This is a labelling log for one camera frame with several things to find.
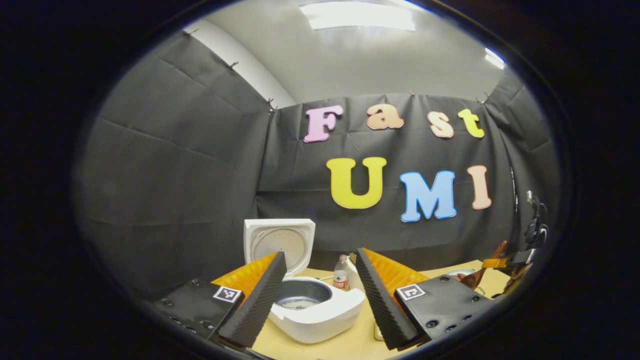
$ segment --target foam letter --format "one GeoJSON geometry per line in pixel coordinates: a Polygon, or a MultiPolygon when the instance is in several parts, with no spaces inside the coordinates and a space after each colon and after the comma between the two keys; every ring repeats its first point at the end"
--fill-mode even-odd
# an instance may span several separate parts
{"type": "Polygon", "coordinates": [[[433,188],[424,181],[422,175],[417,172],[405,172],[400,175],[400,181],[406,186],[406,211],[401,219],[404,222],[420,220],[418,205],[422,209],[425,218],[431,218],[431,214],[438,203],[435,212],[436,218],[451,218],[456,216],[453,207],[453,179],[456,175],[448,170],[443,170],[436,175],[433,188]]]}
{"type": "Polygon", "coordinates": [[[478,129],[478,125],[476,124],[476,122],[479,122],[480,119],[477,115],[472,114],[471,110],[464,109],[458,113],[458,116],[465,121],[467,131],[469,131],[472,136],[475,136],[476,138],[481,138],[484,136],[484,130],[478,129]]]}
{"type": "Polygon", "coordinates": [[[467,169],[469,175],[474,181],[474,192],[476,193],[476,199],[472,204],[472,207],[476,210],[486,209],[491,206],[491,199],[486,190],[486,167],[482,165],[472,166],[467,169]]]}
{"type": "Polygon", "coordinates": [[[440,138],[450,138],[453,136],[453,127],[449,125],[449,118],[444,113],[431,111],[427,114],[427,119],[431,123],[431,131],[440,138]]]}
{"type": "Polygon", "coordinates": [[[322,142],[329,138],[324,127],[333,130],[335,128],[335,115],[342,115],[344,110],[340,105],[329,106],[327,108],[307,110],[309,116],[309,131],[304,138],[305,142],[322,142]]]}
{"type": "Polygon", "coordinates": [[[326,162],[331,170],[331,196],[333,201],[347,209],[366,209],[374,206],[382,197],[382,167],[384,158],[366,158],[362,165],[369,168],[369,191],[365,195],[354,195],[351,191],[351,169],[354,159],[339,158],[326,162]]]}
{"type": "Polygon", "coordinates": [[[404,125],[404,120],[400,119],[398,110],[393,105],[378,104],[371,106],[367,110],[367,114],[370,115],[367,119],[367,125],[374,130],[386,129],[387,127],[397,129],[404,125]]]}

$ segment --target black fabric backdrop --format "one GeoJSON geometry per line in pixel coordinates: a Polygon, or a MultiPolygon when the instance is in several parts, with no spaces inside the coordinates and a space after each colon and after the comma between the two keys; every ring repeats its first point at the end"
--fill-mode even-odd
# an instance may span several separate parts
{"type": "Polygon", "coordinates": [[[131,69],[92,124],[75,171],[77,214],[100,260],[127,283],[158,290],[244,264],[243,220],[311,218],[310,267],[331,270],[337,255],[368,247],[417,270],[489,256],[515,231],[524,247],[533,190],[551,215],[557,204],[557,160],[543,112],[508,71],[484,104],[410,94],[363,95],[308,102],[269,117],[265,100],[194,38],[176,34],[131,69]],[[393,104],[399,129],[372,130],[366,110],[393,104]],[[339,104],[344,114],[325,142],[304,143],[305,111],[339,104]],[[478,115],[483,138],[458,112],[478,115]],[[455,130],[439,138],[429,111],[455,130]],[[353,191],[368,189],[362,159],[380,156],[383,195],[369,209],[345,209],[330,193],[332,158],[353,158],[353,191]],[[493,203],[474,210],[467,168],[487,167],[493,203]],[[511,167],[520,196],[515,214],[511,167]],[[457,215],[404,223],[399,176],[419,172],[428,185],[451,170],[457,215]]]}

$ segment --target white ceiling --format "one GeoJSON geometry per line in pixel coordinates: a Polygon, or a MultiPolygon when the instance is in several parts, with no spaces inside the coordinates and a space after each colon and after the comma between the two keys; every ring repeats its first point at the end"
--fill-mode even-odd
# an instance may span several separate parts
{"type": "MultiPolygon", "coordinates": [[[[416,31],[313,30],[299,9],[318,1],[244,0],[206,20],[245,46],[298,103],[408,93],[483,100],[502,70],[484,45],[439,16],[413,9],[416,31]]],[[[398,5],[399,1],[369,1],[398,5]]]]}

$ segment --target table surface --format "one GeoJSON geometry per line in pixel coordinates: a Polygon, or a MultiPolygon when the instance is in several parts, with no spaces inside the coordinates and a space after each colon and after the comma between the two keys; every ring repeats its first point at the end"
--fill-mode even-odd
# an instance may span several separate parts
{"type": "MultiPolygon", "coordinates": [[[[421,274],[429,278],[446,274],[455,269],[479,270],[482,262],[478,260],[468,263],[449,266],[447,268],[421,271],[421,274]]],[[[325,270],[305,269],[297,276],[311,276],[323,278],[332,276],[333,272],[325,270]]],[[[491,297],[501,293],[509,277],[500,271],[488,268],[484,273],[482,282],[476,290],[478,293],[491,297]]],[[[333,279],[325,282],[331,284],[333,279]]],[[[315,344],[304,344],[290,338],[271,320],[264,323],[262,331],[258,335],[252,349],[278,360],[342,360],[363,359],[378,360],[388,359],[404,351],[387,350],[384,341],[378,341],[373,337],[374,318],[369,302],[365,300],[358,320],[350,329],[330,339],[315,344]]]]}

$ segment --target plastic water bottle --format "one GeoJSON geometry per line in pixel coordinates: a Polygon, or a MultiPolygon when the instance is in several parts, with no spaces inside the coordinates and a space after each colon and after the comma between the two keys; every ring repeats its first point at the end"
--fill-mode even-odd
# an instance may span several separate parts
{"type": "Polygon", "coordinates": [[[333,271],[333,285],[338,289],[348,289],[347,279],[347,255],[340,255],[340,260],[335,264],[335,270],[333,271]]]}

